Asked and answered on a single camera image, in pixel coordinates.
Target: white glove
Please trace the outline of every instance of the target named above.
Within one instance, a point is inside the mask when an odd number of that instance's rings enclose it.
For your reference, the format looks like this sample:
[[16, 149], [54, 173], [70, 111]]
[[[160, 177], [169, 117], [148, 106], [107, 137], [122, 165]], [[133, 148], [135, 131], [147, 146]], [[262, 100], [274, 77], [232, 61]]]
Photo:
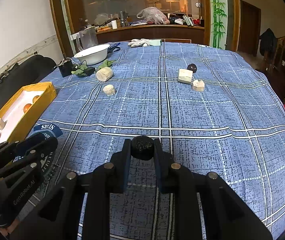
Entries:
[[149, 41], [148, 39], [141, 39], [141, 40], [138, 40], [138, 39], [133, 39], [131, 40], [131, 42], [128, 43], [128, 46], [130, 46], [131, 48], [136, 48], [136, 47], [147, 47], [149, 46]]

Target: plastic bag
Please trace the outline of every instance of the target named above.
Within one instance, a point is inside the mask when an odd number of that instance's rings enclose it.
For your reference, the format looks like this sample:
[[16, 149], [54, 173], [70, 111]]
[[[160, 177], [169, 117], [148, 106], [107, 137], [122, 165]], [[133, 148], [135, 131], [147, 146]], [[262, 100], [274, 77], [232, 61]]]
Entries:
[[145, 18], [148, 22], [155, 24], [169, 24], [167, 17], [156, 7], [148, 7], [137, 14], [137, 18]]
[[95, 24], [96, 25], [102, 25], [104, 24], [105, 22], [107, 22], [110, 18], [108, 17], [108, 14], [106, 13], [100, 13], [96, 16], [96, 19], [95, 19]]

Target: white container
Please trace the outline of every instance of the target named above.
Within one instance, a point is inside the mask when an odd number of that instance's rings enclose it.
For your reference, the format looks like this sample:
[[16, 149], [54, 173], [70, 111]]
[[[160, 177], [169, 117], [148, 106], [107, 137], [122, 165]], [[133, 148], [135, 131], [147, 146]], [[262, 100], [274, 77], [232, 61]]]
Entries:
[[93, 46], [88, 49], [84, 49], [83, 51], [77, 53], [74, 57], [80, 60], [80, 62], [89, 65], [97, 64], [98, 62], [103, 61], [107, 57], [107, 49], [110, 47], [110, 44], [101, 44], [97, 46]]
[[117, 20], [111, 21], [111, 24], [112, 24], [113, 30], [118, 28], [118, 27], [117, 27]]

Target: white cube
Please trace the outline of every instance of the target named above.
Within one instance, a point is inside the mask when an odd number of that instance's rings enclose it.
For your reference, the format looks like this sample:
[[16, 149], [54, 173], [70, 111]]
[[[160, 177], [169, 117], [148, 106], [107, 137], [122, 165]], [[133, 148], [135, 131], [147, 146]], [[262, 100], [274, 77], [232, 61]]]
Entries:
[[193, 72], [188, 69], [180, 69], [178, 73], [178, 82], [190, 84], [192, 82]]
[[4, 129], [6, 123], [0, 118], [0, 130]]

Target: yellow box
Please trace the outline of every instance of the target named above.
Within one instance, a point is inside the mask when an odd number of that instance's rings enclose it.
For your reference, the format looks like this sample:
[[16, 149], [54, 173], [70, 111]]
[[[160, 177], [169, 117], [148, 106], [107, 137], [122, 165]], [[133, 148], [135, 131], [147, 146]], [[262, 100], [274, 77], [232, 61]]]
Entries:
[[12, 104], [18, 99], [23, 91], [44, 91], [39, 98], [31, 105], [28, 111], [21, 117], [17, 125], [12, 130], [7, 141], [23, 141], [39, 117], [57, 96], [56, 90], [51, 82], [42, 82], [22, 87], [12, 98], [1, 108], [0, 118], [2, 118]]

